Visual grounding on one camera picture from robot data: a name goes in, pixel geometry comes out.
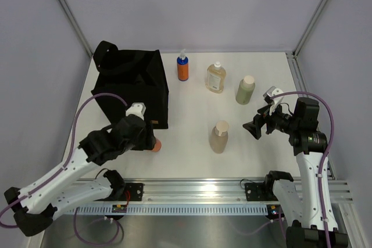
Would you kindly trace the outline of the orange blue pump bottle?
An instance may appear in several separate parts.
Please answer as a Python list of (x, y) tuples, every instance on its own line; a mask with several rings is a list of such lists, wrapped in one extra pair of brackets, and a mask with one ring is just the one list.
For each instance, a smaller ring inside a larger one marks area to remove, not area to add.
[(153, 149), (151, 150), (152, 152), (158, 152), (162, 148), (161, 141), (159, 139), (157, 139), (157, 138), (155, 138), (155, 139), (156, 139), (156, 141), (155, 141), (155, 145), (154, 145)]

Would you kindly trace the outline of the beige pump bottle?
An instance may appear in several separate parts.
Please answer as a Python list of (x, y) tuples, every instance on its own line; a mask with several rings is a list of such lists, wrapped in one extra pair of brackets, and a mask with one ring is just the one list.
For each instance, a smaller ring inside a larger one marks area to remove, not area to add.
[(209, 144), (215, 153), (221, 154), (224, 152), (228, 141), (228, 130), (229, 124), (225, 120), (218, 121), (213, 127), (209, 137)]

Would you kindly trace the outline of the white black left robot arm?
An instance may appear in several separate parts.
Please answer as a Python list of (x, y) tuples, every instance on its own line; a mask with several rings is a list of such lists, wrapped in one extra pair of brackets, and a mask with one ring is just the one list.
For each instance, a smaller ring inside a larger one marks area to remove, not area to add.
[(115, 125), (90, 132), (71, 156), (27, 187), (10, 187), (5, 193), (13, 211), (14, 228), (27, 236), (46, 230), (65, 212), (95, 200), (120, 200), (126, 183), (116, 170), (68, 190), (83, 175), (130, 150), (152, 150), (156, 138), (150, 121), (133, 114)]

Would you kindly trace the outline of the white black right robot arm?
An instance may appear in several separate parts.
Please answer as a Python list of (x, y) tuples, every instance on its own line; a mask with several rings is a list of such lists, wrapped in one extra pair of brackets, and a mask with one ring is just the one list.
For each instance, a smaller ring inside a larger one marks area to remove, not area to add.
[(348, 247), (347, 234), (339, 231), (331, 206), (327, 178), (327, 152), (329, 143), (318, 130), (318, 101), (300, 97), (293, 114), (285, 114), (278, 101), (265, 98), (267, 105), (257, 111), (249, 123), (243, 125), (254, 138), (278, 130), (289, 135), (299, 167), (302, 196), (298, 196), (294, 179), (288, 172), (270, 171), (263, 182), (263, 193), (278, 200), (285, 217), (287, 247)]

